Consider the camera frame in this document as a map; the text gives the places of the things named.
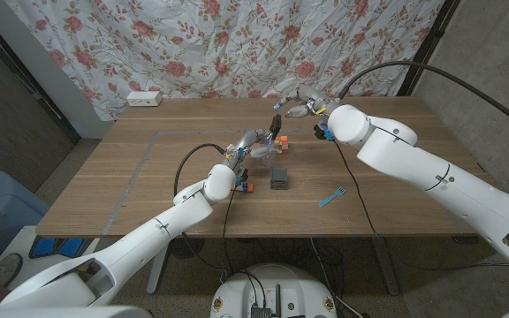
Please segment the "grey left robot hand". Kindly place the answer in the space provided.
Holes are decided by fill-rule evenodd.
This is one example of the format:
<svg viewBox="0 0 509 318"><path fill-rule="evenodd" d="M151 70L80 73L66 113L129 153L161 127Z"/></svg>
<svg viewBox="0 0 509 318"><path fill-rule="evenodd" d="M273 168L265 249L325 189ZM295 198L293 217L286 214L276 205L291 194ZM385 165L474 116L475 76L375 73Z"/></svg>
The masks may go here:
<svg viewBox="0 0 509 318"><path fill-rule="evenodd" d="M275 133L267 132L264 129L250 130L227 147L222 164L235 169L247 157L261 159L268 163L276 155L283 153L275 143L275 138Z"/></svg>

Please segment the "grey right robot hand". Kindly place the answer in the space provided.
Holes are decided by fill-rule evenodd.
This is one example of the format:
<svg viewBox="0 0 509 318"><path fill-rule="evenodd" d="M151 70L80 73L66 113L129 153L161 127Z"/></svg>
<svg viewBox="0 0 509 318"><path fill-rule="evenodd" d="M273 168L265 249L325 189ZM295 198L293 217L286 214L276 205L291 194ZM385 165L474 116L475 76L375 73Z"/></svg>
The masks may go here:
<svg viewBox="0 0 509 318"><path fill-rule="evenodd" d="M299 85L291 93L283 96L274 106L274 110L280 110L289 101L301 101L301 104L289 109L286 117L302 118L306 116L329 116L332 111L340 106L339 100L330 99L324 93L315 88Z"/></svg>

